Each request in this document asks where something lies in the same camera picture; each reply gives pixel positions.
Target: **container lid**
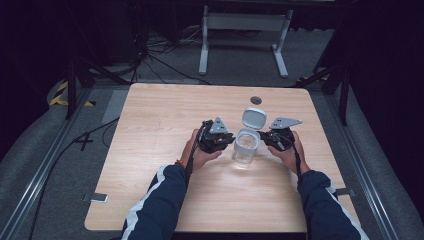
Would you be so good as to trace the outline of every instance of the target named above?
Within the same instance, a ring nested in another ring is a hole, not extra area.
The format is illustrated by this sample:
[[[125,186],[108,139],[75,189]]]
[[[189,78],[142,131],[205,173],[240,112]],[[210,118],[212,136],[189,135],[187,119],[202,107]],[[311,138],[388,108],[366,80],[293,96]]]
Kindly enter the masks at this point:
[[[242,120],[244,126],[259,130],[265,125],[266,112],[259,108],[248,107],[244,110]]]

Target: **yellow and black tape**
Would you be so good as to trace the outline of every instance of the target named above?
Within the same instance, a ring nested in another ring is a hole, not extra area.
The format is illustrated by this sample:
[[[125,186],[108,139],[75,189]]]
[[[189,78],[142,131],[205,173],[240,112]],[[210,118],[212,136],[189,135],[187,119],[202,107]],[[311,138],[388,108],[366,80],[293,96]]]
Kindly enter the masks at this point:
[[[62,84],[57,89],[56,93],[53,96],[53,99],[50,101],[50,105],[63,105],[68,106],[69,103],[66,100],[60,100],[65,89],[68,87],[68,81],[64,80]],[[86,107],[94,107],[96,106],[96,101],[87,101],[84,106]]]

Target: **wooden tabletop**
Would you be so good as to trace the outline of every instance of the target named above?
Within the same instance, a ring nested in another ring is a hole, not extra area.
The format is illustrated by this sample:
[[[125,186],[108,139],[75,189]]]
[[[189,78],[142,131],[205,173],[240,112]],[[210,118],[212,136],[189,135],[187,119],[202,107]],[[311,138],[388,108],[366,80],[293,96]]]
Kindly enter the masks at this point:
[[[252,96],[262,104],[253,105]],[[96,188],[96,193],[108,194],[108,201],[91,203],[86,228],[121,230],[128,210],[147,192],[159,167],[181,156],[194,128],[219,116],[236,135],[245,128],[241,117],[247,107],[267,113],[263,131],[276,117],[301,119],[291,129],[299,133],[308,165],[326,173],[337,188],[345,187],[304,89],[133,84]],[[288,169],[263,142],[250,169],[237,169],[233,148],[228,146],[217,160],[193,173],[176,230],[306,232],[300,195]],[[350,198],[339,199],[357,219]]]

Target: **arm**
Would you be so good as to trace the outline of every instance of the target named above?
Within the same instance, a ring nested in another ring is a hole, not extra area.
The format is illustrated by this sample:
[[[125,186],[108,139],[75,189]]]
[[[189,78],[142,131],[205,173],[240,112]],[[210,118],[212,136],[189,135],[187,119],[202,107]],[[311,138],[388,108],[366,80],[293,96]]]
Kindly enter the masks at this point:
[[[184,168],[197,132],[194,130],[191,139],[187,141],[181,160],[174,165],[162,166],[146,195],[130,209],[122,230],[122,239],[171,239],[187,192]],[[221,151],[208,154],[196,149],[193,154],[193,171],[219,155]]]
[[[330,179],[321,172],[313,171],[305,161],[305,154],[299,136],[293,131],[295,146],[299,152],[302,183],[298,186],[302,198],[303,212],[308,228],[308,239],[368,239],[361,227],[352,219],[337,199],[327,190]],[[268,147],[270,152],[281,159],[290,171],[296,173],[294,149],[280,152]]]

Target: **dark blue sleeve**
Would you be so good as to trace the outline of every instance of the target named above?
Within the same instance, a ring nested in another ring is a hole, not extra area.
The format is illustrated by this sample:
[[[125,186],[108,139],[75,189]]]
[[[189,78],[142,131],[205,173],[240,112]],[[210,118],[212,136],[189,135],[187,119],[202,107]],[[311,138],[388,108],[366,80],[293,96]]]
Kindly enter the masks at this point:
[[[125,219],[122,239],[171,239],[187,188],[184,169],[163,166]]]
[[[308,239],[368,239],[352,216],[327,190],[330,186],[331,181],[324,173],[311,170],[303,174],[299,192],[308,228]]]

